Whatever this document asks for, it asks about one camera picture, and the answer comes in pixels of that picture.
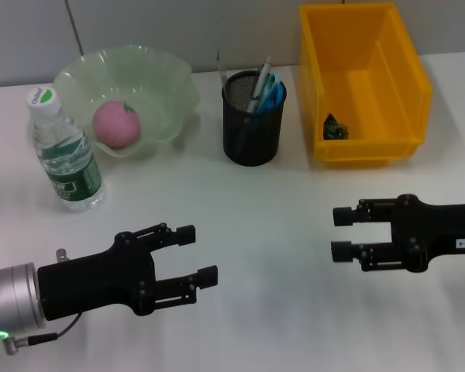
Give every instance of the yellow storage box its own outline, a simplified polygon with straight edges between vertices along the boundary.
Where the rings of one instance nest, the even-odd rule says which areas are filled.
[[[315,158],[360,164],[411,156],[432,88],[394,4],[302,5],[300,79]],[[324,140],[332,114],[348,139]]]

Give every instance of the white tabletop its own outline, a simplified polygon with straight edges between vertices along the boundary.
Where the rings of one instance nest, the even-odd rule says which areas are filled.
[[[222,151],[216,72],[195,74],[197,115],[153,157],[97,152],[107,187],[94,210],[61,208],[26,139],[29,87],[0,88],[0,268],[51,264],[106,250],[113,236],[166,222],[193,224],[197,243],[154,254],[160,279],[219,266],[198,303],[145,318],[112,305],[85,313],[62,339],[6,356],[0,372],[237,372],[465,370],[465,256],[434,259],[424,274],[363,273],[332,262],[330,240],[390,239],[385,224],[335,228],[332,208],[406,192],[465,203],[465,53],[423,57],[434,87],[426,143],[378,170],[328,170],[311,161],[295,67],[279,152],[241,167]],[[60,331],[69,319],[49,322]]]

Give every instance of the pink ball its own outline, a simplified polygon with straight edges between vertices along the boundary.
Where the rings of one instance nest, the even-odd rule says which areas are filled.
[[[93,116],[93,131],[98,141],[112,149],[126,147],[140,136],[140,118],[125,102],[106,102]]]

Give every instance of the white bottle cap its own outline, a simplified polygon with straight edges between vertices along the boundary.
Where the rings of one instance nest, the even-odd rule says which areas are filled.
[[[60,111],[57,93],[49,87],[37,87],[26,97],[26,104],[32,116],[52,116]]]

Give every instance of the wall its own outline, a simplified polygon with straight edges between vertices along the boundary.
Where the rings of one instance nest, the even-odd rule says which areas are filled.
[[[303,0],[69,1],[85,53],[140,44],[174,53],[194,71],[215,70],[217,49],[228,69],[269,54],[276,65],[298,62]],[[420,54],[465,51],[465,0],[395,2]],[[52,81],[79,56],[64,0],[0,0],[0,85]]]

